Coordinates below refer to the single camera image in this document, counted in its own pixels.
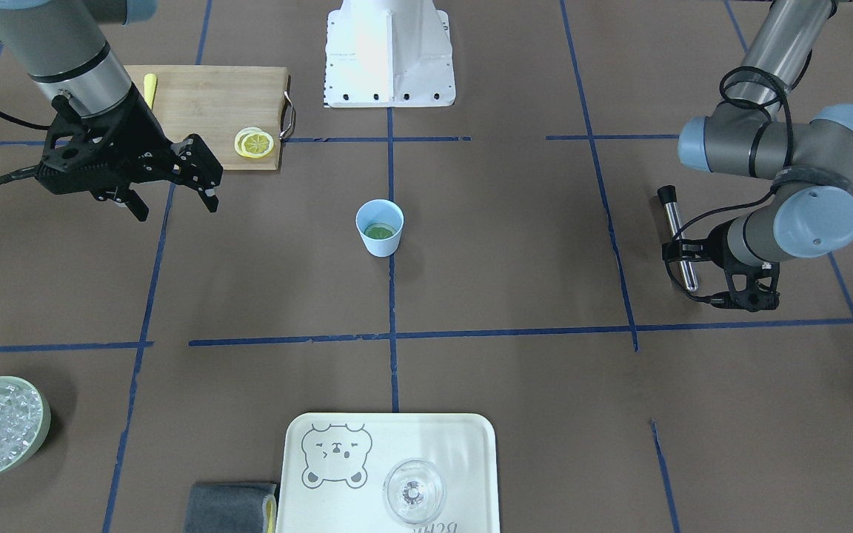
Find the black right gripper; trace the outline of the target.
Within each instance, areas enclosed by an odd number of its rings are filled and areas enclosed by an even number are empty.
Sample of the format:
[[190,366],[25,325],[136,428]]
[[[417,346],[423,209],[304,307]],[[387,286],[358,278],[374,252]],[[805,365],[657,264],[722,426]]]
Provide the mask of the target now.
[[81,117],[65,95],[55,95],[51,105],[57,115],[34,175],[48,192],[92,192],[145,222],[149,207],[130,187],[166,180],[193,190],[210,213],[217,212],[215,189],[224,167],[200,135],[178,143],[166,138],[135,85],[117,105],[91,117]]

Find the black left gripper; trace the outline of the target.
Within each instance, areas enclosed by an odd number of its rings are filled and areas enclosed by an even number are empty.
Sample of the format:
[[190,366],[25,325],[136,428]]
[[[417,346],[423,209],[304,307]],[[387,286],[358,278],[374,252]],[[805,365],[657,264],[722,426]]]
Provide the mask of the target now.
[[780,264],[757,261],[742,263],[730,250],[729,225],[711,230],[707,239],[671,238],[661,245],[664,263],[713,262],[722,269],[727,290],[706,298],[715,308],[748,312],[775,310],[780,304]]

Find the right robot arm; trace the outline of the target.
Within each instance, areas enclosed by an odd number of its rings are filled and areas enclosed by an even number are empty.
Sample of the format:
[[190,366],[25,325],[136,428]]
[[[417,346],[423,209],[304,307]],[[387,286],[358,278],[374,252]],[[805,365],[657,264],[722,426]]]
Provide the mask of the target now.
[[56,111],[40,161],[1,175],[0,186],[34,178],[54,195],[88,192],[145,221],[133,185],[169,181],[216,212],[222,165],[197,134],[167,138],[101,30],[156,10],[155,1],[0,1],[0,43]]

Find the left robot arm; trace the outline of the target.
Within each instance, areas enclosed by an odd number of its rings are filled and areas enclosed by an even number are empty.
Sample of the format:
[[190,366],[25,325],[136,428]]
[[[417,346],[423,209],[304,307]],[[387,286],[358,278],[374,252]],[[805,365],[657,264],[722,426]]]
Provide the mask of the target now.
[[768,180],[743,215],[688,239],[673,186],[659,189],[671,236],[661,246],[677,264],[687,299],[748,312],[778,307],[781,264],[816,258],[853,242],[853,104],[827,106],[808,124],[792,119],[789,95],[808,68],[836,1],[775,1],[739,67],[720,80],[720,103],[678,136],[678,158],[704,172]]

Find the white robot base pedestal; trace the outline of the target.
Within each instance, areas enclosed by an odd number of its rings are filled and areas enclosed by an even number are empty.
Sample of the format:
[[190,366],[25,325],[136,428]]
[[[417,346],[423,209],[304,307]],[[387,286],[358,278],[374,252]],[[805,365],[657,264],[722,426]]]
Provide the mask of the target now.
[[449,17],[432,1],[344,1],[326,24],[323,104],[426,108],[455,103]]

